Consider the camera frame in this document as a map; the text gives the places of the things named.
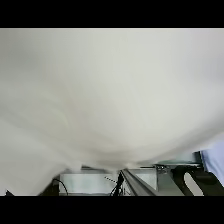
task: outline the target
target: white sheet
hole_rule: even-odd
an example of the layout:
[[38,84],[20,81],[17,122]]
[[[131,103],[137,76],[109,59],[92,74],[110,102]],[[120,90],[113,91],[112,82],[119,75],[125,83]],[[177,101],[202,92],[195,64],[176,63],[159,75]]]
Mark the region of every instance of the white sheet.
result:
[[223,132],[223,29],[1,29],[0,182],[197,150]]

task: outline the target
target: white fabric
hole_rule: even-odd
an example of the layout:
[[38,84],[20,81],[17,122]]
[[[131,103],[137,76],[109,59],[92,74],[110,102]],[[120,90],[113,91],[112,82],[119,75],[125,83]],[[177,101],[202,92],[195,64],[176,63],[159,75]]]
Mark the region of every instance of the white fabric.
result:
[[0,182],[197,150],[223,132],[223,29],[1,29]]

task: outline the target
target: light blue fabric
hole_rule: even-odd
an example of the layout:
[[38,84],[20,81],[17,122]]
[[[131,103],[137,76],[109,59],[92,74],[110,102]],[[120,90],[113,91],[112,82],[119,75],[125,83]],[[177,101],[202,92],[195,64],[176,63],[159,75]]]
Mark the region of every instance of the light blue fabric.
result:
[[212,144],[208,150],[201,151],[206,171],[212,172],[224,186],[224,141]]

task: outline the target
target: black cable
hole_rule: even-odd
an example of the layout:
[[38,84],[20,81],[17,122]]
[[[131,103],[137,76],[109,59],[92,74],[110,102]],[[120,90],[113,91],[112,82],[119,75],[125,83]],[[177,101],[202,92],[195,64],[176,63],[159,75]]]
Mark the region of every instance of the black cable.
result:
[[62,181],[58,180],[58,179],[53,179],[53,180],[56,180],[56,181],[60,182],[63,185],[63,187],[64,187],[64,189],[66,191],[66,194],[68,196],[68,191],[67,191],[67,188],[65,187],[64,183]]

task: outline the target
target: white object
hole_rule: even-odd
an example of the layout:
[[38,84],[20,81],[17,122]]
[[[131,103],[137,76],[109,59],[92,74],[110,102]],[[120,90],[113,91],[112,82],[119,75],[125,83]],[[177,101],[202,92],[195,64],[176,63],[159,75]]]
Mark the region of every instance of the white object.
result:
[[220,138],[223,29],[1,29],[0,182],[136,167]]

